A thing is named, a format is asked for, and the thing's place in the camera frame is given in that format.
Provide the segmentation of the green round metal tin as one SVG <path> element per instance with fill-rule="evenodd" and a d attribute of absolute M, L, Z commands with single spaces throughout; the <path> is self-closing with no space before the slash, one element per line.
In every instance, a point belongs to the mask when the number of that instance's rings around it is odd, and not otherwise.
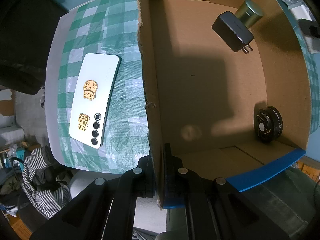
<path fill-rule="evenodd" d="M 249 29 L 264 16 L 264 13 L 257 3 L 245 0 L 235 12 L 235 16 Z"/>

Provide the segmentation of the grey Ugreen wall charger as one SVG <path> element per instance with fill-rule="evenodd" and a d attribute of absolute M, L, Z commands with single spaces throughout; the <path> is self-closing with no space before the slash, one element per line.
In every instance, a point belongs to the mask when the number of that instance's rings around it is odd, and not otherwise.
<path fill-rule="evenodd" d="M 253 51 L 249 45 L 254 38 L 253 34 L 232 12 L 225 11 L 220 14 L 213 23 L 212 29 L 232 51 L 242 50 L 245 54 Z"/>

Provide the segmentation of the blue cardboard box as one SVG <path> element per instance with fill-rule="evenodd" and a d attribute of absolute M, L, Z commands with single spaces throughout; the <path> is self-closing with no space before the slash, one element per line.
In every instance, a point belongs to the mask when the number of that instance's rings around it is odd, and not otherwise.
<path fill-rule="evenodd" d="M 244 0 L 137 0 L 150 150 L 161 207 L 163 148 L 206 179 L 250 189 L 299 160 L 311 128 L 310 81 L 302 50 L 276 0 L 253 0 L 264 16 L 253 51 L 233 52 L 212 25 Z M 254 114 L 275 107 L 281 136 L 257 141 Z"/>

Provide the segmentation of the black round camera lens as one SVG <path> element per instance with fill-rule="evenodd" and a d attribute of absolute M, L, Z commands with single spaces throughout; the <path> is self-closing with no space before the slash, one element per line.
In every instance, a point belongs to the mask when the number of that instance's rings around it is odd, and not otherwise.
<path fill-rule="evenodd" d="M 273 106 L 266 106 L 254 114 L 254 129 L 257 141 L 270 144 L 278 139 L 283 131 L 280 112 Z"/>

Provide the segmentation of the striped black white cloth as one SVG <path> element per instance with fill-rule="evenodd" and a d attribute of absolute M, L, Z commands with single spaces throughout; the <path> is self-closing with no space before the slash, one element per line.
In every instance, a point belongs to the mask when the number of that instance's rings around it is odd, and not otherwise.
<path fill-rule="evenodd" d="M 55 160 L 49 146 L 36 148 L 24 158 L 22 189 L 46 219 L 52 218 L 72 199 L 67 183 L 57 179 L 63 172 L 65 167 Z"/>

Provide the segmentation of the green checkered plastic tablecloth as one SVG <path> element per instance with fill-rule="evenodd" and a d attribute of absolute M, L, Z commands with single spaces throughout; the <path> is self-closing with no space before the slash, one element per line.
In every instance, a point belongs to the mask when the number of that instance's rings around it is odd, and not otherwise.
<path fill-rule="evenodd" d="M 137 0 L 92 0 L 74 9 L 62 51 L 57 85 L 57 126 L 63 163 L 79 170 L 123 174 L 149 154 L 148 121 L 138 47 Z M 107 111 L 94 111 L 80 126 L 71 118 L 80 68 L 87 54 L 116 55 L 112 87 L 95 97 Z"/>

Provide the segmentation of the white smartphone with stickers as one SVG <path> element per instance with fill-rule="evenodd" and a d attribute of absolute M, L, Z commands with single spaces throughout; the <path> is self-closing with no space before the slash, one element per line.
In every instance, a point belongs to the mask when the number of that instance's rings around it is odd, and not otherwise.
<path fill-rule="evenodd" d="M 120 63 L 118 55 L 85 55 L 69 117 L 71 138 L 95 149 L 102 146 L 108 107 Z"/>

